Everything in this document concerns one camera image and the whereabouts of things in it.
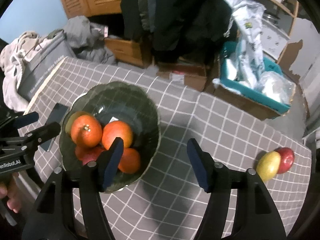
person's thumb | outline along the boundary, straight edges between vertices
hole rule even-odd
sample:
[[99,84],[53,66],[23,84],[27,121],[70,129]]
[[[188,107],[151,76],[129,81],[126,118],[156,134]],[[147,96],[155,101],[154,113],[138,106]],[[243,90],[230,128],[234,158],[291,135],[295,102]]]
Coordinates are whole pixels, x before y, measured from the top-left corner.
[[3,199],[8,193],[7,187],[5,184],[0,183],[0,199]]

human hand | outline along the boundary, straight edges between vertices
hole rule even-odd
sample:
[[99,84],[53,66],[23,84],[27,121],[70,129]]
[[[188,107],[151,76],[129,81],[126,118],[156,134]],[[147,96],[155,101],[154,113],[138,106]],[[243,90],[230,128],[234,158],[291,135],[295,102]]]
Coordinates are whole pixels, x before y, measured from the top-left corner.
[[21,208],[21,199],[13,177],[10,180],[8,188],[3,182],[0,182],[0,199],[3,199],[6,196],[9,198],[7,201],[8,208],[13,212],[18,213]]

bowl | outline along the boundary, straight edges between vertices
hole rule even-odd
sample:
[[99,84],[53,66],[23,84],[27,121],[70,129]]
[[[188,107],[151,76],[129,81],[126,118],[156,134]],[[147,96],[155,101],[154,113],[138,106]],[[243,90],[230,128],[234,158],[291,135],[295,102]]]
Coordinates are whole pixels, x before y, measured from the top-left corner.
[[62,122],[59,148],[66,171],[82,167],[76,158],[76,144],[66,133],[72,114],[85,111],[93,115],[102,128],[113,118],[130,125],[134,137],[132,148],[141,156],[141,168],[135,174],[117,171],[113,183],[105,192],[112,193],[137,181],[148,169],[160,143],[160,118],[155,103],[141,88],[124,82],[111,82],[91,88],[73,104]]

metal screw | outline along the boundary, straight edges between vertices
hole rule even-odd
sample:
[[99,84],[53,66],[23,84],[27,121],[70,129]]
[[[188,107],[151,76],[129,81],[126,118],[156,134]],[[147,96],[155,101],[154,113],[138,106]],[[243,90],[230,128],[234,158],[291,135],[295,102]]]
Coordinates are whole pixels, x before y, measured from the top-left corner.
[[215,162],[215,163],[214,163],[214,166],[215,166],[216,168],[218,168],[218,169],[221,169],[221,168],[223,167],[223,164],[220,163],[220,162]]
[[61,167],[58,167],[58,168],[55,168],[55,169],[54,169],[54,173],[55,173],[55,174],[59,174],[61,171],[62,171],[62,168],[61,168]]
[[94,167],[95,165],[97,165],[97,163],[95,161],[90,161],[87,163],[88,167]]
[[254,169],[248,169],[250,175],[256,175],[256,171]]

tablecloth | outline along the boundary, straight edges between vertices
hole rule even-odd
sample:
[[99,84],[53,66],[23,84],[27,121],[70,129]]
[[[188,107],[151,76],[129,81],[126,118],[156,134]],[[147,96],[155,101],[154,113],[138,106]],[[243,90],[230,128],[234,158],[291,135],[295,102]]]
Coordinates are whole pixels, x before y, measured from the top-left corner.
[[[71,106],[93,86],[112,81],[135,84],[146,91],[159,110],[162,132],[160,147],[142,179],[122,191],[100,194],[117,240],[193,239],[210,195],[198,186],[192,171],[186,154],[189,138],[196,138],[214,160],[240,171],[253,167],[263,151],[292,148],[296,157],[290,171],[266,183],[289,233],[308,189],[310,150],[212,95],[117,66],[67,57],[30,106],[30,111],[39,113],[39,122],[20,133],[44,125],[57,102]],[[39,148],[35,154],[43,181],[62,164],[58,142],[59,136],[50,152]],[[232,190],[223,236],[231,233],[235,207],[236,190]],[[77,189],[74,209],[76,219],[83,223]]]

